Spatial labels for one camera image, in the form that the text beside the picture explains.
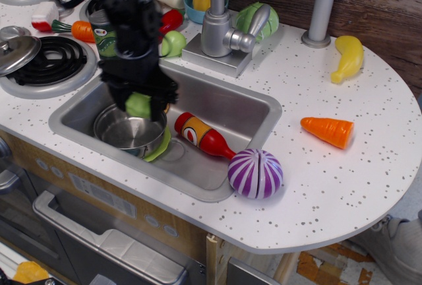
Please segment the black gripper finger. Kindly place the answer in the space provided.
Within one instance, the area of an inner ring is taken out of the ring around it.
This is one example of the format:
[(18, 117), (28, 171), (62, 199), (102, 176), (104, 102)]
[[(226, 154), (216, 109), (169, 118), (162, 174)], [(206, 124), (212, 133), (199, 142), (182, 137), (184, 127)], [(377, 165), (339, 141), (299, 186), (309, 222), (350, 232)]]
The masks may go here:
[(116, 88), (111, 85), (108, 86), (109, 93), (111, 94), (111, 97), (113, 98), (116, 106), (121, 111), (126, 111), (126, 102), (129, 99), (129, 97), (132, 95), (132, 91), (130, 91), (127, 88)]
[(157, 121), (166, 106), (167, 102), (161, 96), (152, 96), (150, 98), (150, 119)]

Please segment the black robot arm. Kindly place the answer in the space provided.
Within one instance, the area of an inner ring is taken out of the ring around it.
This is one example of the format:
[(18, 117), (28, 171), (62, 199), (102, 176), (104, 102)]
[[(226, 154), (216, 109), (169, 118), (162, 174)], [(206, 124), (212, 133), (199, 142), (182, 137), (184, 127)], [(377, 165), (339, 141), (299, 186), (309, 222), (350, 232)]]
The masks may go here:
[[(59, 1), (73, 8), (84, 0)], [(96, 0), (116, 32), (116, 57), (98, 63), (117, 106), (155, 121), (177, 101), (177, 83), (159, 66), (162, 14), (155, 0)]]

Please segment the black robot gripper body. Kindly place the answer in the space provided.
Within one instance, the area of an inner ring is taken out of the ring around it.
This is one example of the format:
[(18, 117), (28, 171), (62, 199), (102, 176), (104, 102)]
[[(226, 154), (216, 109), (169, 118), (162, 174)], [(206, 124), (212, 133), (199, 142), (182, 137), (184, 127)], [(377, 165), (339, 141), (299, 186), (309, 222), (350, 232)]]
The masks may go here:
[(158, 34), (128, 27), (118, 28), (116, 34), (116, 56), (99, 62), (103, 79), (115, 88), (151, 96), (162, 106), (176, 103), (178, 85), (159, 66)]

